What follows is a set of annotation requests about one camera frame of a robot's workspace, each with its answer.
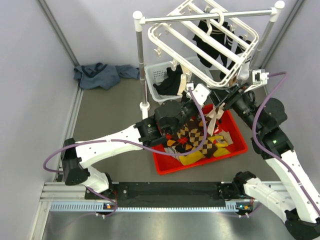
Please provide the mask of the white clip hanger frame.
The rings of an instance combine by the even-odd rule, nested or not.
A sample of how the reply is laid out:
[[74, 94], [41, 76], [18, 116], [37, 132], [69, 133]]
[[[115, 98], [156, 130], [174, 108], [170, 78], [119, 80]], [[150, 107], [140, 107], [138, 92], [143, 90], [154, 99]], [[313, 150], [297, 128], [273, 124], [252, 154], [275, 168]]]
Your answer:
[[[258, 33], [239, 19], [239, 14], [227, 11], [213, 0], [208, 0], [205, 10], [193, 1], [186, 0], [161, 19], [142, 18], [141, 24], [153, 25], [148, 38], [157, 48], [157, 54], [167, 53], [174, 63], [186, 67], [210, 88], [228, 88], [230, 78], [252, 55], [258, 42]], [[172, 34], [180, 43], [193, 50], [224, 75], [220, 81], [205, 76], [181, 54], [159, 39], [158, 29]]]

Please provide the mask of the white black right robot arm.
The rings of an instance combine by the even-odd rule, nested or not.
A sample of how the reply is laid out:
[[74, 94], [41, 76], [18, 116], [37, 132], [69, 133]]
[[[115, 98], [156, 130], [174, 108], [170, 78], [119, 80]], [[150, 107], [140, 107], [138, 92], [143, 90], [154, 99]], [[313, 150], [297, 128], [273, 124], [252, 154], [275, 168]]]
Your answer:
[[281, 130], [287, 120], [283, 103], [271, 94], [256, 105], [243, 86], [214, 89], [210, 98], [215, 107], [234, 110], [252, 130], [252, 146], [273, 169], [289, 197], [264, 184], [253, 173], [239, 172], [233, 179], [233, 192], [239, 198], [258, 200], [277, 215], [296, 240], [320, 236], [320, 194], [303, 170], [292, 142]]

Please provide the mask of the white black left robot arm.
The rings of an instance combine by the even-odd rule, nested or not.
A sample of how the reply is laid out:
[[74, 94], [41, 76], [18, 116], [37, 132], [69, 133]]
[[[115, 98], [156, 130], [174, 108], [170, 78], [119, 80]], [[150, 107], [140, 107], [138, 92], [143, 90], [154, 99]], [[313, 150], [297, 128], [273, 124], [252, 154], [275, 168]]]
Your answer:
[[196, 113], [202, 112], [209, 94], [195, 89], [187, 93], [185, 102], [166, 100], [155, 109], [154, 115], [114, 134], [91, 141], [66, 139], [61, 153], [64, 183], [67, 186], [83, 184], [102, 198], [109, 198], [114, 191], [110, 176], [95, 169], [93, 164], [126, 152], [153, 151], [154, 146], [167, 140], [168, 134], [177, 133]]

